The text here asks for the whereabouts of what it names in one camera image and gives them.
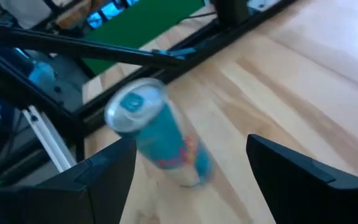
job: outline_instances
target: wooden surface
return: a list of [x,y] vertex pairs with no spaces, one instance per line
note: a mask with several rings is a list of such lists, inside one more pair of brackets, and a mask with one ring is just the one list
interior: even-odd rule
[[[188,24],[204,23],[180,24],[157,45],[176,42]],[[85,85],[84,101],[123,68]],[[216,160],[215,178],[180,189],[138,156],[121,223],[274,223],[248,163],[248,134],[358,175],[358,2],[300,0],[168,90]],[[116,139],[101,128],[87,139],[88,155]]]

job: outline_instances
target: aluminum can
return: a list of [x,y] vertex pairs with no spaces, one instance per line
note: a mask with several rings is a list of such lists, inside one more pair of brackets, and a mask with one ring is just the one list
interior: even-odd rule
[[105,108],[107,125],[183,187],[207,183],[213,161],[191,123],[167,95],[162,82],[142,78],[120,89]]

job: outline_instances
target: green screen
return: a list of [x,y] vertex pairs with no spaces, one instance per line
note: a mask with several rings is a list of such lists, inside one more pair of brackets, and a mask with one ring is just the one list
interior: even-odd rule
[[[138,49],[203,5],[202,0],[140,0],[87,34],[85,39]],[[95,74],[114,64],[112,61],[89,58],[84,61]]]

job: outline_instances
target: blue can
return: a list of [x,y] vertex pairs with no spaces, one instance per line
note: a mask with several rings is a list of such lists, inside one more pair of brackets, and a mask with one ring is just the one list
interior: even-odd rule
[[213,162],[204,143],[169,101],[164,84],[152,78],[123,87],[105,108],[106,123],[136,140],[142,155],[183,187],[206,183]]

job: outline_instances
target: white metal bar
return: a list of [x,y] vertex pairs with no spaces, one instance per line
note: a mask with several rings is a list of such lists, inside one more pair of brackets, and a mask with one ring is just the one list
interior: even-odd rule
[[64,140],[44,113],[38,112],[32,105],[22,112],[59,172],[77,164]]

